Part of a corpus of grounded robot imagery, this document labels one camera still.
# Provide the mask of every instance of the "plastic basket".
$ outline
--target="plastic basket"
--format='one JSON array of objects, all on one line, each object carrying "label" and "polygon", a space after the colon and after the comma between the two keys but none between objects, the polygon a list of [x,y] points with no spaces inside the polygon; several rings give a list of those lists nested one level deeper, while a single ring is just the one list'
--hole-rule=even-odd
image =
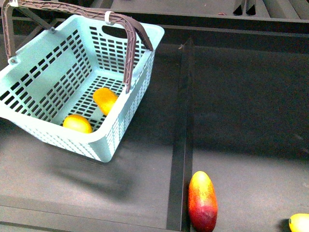
[{"label": "plastic basket", "polygon": [[[55,32],[45,30],[19,49],[14,63],[0,71],[0,116],[45,143],[109,162],[149,85],[164,30],[142,24],[153,51],[137,38],[127,93],[123,84],[127,39],[105,34],[102,26],[111,25],[73,15]],[[107,117],[92,99],[100,87],[119,96]],[[62,127],[70,114],[87,118],[94,132]]]}]

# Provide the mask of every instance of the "brown handle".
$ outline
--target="brown handle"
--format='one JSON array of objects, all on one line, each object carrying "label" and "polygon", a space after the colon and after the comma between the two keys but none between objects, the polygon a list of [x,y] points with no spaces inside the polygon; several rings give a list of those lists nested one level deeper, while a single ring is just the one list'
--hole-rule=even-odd
[{"label": "brown handle", "polygon": [[[18,7],[21,8],[31,8],[44,11],[58,11],[58,12],[71,13],[74,15],[82,15],[84,17],[91,19],[97,19],[102,21],[105,20],[106,11],[97,8],[86,8],[64,2],[53,2],[53,1],[4,0],[1,13],[3,21],[5,51],[8,59],[16,55],[13,20],[12,20],[12,12],[14,7],[10,5],[11,2],[14,2],[15,4],[18,5]],[[146,49],[153,51],[153,47],[144,27],[133,18],[121,14],[110,13],[109,21],[111,23],[120,24],[126,30],[128,42],[126,47],[124,84],[127,85],[126,92],[128,93],[131,88],[131,79],[133,72],[135,45],[136,45],[136,33],[140,37]]]}]

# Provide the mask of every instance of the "yellow lemon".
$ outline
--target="yellow lemon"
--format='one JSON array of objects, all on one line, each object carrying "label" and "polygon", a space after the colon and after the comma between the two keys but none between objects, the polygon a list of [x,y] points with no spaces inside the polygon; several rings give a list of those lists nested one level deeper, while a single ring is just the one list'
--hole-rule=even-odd
[{"label": "yellow lemon", "polygon": [[89,134],[92,127],[88,120],[81,115],[69,115],[64,119],[63,126],[75,131]]},{"label": "yellow lemon", "polygon": [[309,232],[309,214],[294,214],[289,219],[292,232]]},{"label": "yellow lemon", "polygon": [[103,87],[97,89],[93,94],[93,100],[96,102],[104,115],[108,115],[114,106],[118,96],[109,88]]}]

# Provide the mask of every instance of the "basket slot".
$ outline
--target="basket slot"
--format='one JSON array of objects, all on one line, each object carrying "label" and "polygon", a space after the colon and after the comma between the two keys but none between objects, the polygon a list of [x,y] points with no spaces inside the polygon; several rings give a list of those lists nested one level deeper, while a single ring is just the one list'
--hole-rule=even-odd
[{"label": "basket slot", "polygon": [[[127,39],[120,39],[102,34],[99,32],[101,27],[91,26],[89,29],[99,68],[112,72],[124,73]],[[145,46],[138,38],[133,67],[137,65],[145,51]]]}]

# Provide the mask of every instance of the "mango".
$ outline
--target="mango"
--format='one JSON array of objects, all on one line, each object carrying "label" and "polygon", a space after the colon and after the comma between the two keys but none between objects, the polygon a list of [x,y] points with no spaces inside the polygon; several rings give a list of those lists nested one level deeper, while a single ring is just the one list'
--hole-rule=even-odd
[{"label": "mango", "polygon": [[81,115],[73,114],[67,116],[63,121],[63,127],[89,134],[92,132],[92,127],[88,120]]},{"label": "mango", "polygon": [[109,88],[97,89],[93,94],[93,100],[98,105],[104,115],[108,115],[117,101],[118,96]]},{"label": "mango", "polygon": [[209,176],[198,171],[194,173],[189,184],[189,217],[197,232],[212,232],[216,226],[218,203]]},{"label": "mango", "polygon": [[309,232],[309,214],[294,214],[289,219],[292,232]]}]

